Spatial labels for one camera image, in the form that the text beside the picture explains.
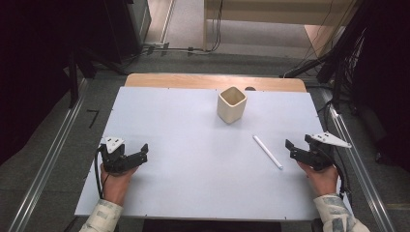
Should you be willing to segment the beige square cup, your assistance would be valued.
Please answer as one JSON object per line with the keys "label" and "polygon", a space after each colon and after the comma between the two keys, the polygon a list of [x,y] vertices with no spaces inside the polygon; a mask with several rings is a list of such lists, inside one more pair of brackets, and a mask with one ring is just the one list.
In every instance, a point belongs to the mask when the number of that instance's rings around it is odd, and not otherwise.
{"label": "beige square cup", "polygon": [[226,124],[239,120],[245,111],[248,97],[235,86],[231,86],[218,97],[217,113]]}

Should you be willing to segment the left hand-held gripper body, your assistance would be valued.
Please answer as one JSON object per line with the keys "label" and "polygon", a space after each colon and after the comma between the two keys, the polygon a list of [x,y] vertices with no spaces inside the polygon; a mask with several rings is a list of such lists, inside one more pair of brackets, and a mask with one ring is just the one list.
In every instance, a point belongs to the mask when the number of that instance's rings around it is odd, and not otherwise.
{"label": "left hand-held gripper body", "polygon": [[119,137],[106,137],[101,144],[103,168],[113,175],[123,175],[136,168],[130,157],[125,155],[125,140]]}

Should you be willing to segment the dark cabinet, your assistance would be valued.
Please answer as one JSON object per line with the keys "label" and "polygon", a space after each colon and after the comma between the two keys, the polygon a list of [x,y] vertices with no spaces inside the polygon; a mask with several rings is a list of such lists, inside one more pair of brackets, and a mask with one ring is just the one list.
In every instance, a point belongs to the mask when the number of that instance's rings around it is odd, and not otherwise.
{"label": "dark cabinet", "polygon": [[112,61],[122,60],[142,51],[152,22],[148,0],[103,0],[114,43]]}

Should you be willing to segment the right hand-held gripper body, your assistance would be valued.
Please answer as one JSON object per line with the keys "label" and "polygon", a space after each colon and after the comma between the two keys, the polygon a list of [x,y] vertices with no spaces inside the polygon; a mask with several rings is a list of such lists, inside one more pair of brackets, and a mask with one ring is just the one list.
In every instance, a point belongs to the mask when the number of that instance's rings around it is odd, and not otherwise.
{"label": "right hand-held gripper body", "polygon": [[328,131],[307,134],[305,142],[309,146],[308,153],[311,155],[315,171],[323,170],[334,164],[334,149],[336,147],[351,148],[352,145]]}

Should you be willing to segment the metal floor rail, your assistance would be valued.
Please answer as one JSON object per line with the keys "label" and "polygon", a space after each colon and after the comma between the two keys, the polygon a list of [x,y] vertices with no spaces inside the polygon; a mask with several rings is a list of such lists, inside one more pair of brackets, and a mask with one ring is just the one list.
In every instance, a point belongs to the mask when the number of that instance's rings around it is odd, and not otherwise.
{"label": "metal floor rail", "polygon": [[11,223],[10,227],[7,229],[7,232],[24,232],[24,229],[41,197],[51,171],[60,156],[61,150],[72,129],[77,114],[81,106],[83,105],[89,83],[90,81],[86,78],[83,78],[81,80],[78,90],[78,100],[66,113],[64,121],[62,122],[59,131],[57,132],[50,148],[48,149],[44,161],[40,169],[37,171],[36,176],[32,184],[30,185],[30,188],[26,191],[23,200],[18,208],[18,211],[15,214],[14,220]]}
{"label": "metal floor rail", "polygon": [[344,116],[338,113],[337,110],[331,106],[329,109],[333,124],[337,130],[337,134],[351,143],[351,148],[345,150],[350,161],[352,169],[360,184],[361,190],[366,198],[366,203],[371,210],[375,223],[380,232],[396,232],[393,221],[391,220],[387,208],[380,197],[375,184],[373,183],[369,172],[362,160],[362,155],[358,151],[357,146],[353,140],[352,133],[349,131],[345,123]]}

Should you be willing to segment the wooden table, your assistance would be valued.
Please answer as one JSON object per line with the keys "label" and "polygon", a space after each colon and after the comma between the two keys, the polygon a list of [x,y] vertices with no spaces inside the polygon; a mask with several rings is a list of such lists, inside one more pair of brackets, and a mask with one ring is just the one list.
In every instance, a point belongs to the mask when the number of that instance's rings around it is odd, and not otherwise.
{"label": "wooden table", "polygon": [[253,88],[256,91],[271,92],[305,93],[307,91],[305,83],[298,78],[253,77],[227,74],[132,73],[127,77],[125,86],[218,90],[236,86],[241,90]]}

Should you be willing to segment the light wooden bench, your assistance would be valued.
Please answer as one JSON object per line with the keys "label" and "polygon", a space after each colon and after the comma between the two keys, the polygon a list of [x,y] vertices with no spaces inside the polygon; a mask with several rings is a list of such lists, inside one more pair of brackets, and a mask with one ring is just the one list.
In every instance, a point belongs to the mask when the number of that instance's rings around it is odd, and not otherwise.
{"label": "light wooden bench", "polygon": [[330,50],[358,0],[203,0],[203,48],[211,19],[301,24],[317,57]]}

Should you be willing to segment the white table board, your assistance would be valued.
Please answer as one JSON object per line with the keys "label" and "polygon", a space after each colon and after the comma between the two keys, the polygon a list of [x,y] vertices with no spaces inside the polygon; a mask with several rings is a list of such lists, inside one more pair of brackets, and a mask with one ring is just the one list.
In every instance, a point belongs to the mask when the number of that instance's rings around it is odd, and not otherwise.
{"label": "white table board", "polygon": [[[310,94],[249,91],[242,118],[226,124],[210,89],[123,87],[104,135],[125,140],[148,160],[133,175],[126,217],[226,220],[311,220],[318,213],[305,172],[285,140],[308,148],[322,131]],[[283,165],[279,170],[256,134]]]}

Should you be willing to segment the person's right hand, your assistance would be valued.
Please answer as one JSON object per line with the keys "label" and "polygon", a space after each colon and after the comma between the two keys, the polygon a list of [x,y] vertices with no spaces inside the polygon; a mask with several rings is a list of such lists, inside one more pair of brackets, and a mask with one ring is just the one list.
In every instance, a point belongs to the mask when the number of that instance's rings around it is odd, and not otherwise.
{"label": "person's right hand", "polygon": [[315,171],[310,166],[298,161],[298,165],[305,171],[313,190],[317,196],[333,194],[337,192],[338,173],[334,166]]}

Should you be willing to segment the power strip with plugs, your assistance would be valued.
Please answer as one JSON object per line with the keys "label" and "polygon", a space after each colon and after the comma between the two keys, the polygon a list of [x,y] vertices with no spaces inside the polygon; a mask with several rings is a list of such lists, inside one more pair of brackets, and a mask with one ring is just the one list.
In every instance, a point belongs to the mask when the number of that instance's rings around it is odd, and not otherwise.
{"label": "power strip with plugs", "polygon": [[193,54],[207,54],[207,51],[204,51],[201,48],[196,47],[170,47],[169,43],[145,43],[142,46],[142,54],[150,55],[154,52],[160,52],[162,55],[166,55],[168,52],[185,52],[188,55]]}

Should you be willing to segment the white pen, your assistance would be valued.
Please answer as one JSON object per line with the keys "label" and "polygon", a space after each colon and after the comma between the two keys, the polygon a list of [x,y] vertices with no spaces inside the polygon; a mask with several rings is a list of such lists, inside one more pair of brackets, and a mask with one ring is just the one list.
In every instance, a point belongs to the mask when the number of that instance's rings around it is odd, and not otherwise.
{"label": "white pen", "polygon": [[276,165],[279,170],[283,170],[283,165],[275,158],[271,151],[265,146],[265,144],[256,135],[252,135],[253,140],[259,145],[259,147],[264,151],[264,153],[271,159],[271,161]]}

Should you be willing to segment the person's left hand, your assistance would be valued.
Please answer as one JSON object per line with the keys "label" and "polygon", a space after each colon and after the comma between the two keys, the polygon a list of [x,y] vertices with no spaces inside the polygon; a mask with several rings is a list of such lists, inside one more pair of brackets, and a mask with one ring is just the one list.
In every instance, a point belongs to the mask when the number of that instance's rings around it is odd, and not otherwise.
{"label": "person's left hand", "polygon": [[136,172],[136,170],[137,167],[120,176],[112,176],[106,172],[103,165],[101,165],[103,199],[123,207],[132,175]]}

